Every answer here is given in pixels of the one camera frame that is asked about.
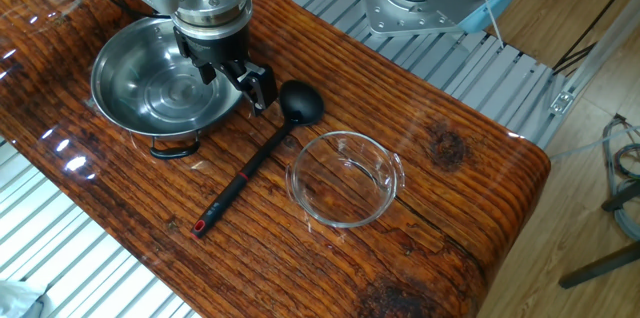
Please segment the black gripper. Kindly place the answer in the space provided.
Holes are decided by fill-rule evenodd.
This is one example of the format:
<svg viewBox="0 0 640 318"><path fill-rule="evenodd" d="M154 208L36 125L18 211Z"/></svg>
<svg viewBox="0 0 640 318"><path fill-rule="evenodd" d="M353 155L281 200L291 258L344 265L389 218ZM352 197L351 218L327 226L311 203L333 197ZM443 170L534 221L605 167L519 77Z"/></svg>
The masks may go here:
<svg viewBox="0 0 640 318"><path fill-rule="evenodd" d="M251 104L252 114L260 116L278 98L273 69L249 61L250 25L222 38L200 39L173 27L180 54L199 62L202 82L209 85L217 76L213 65L219 65L234 88Z"/></svg>

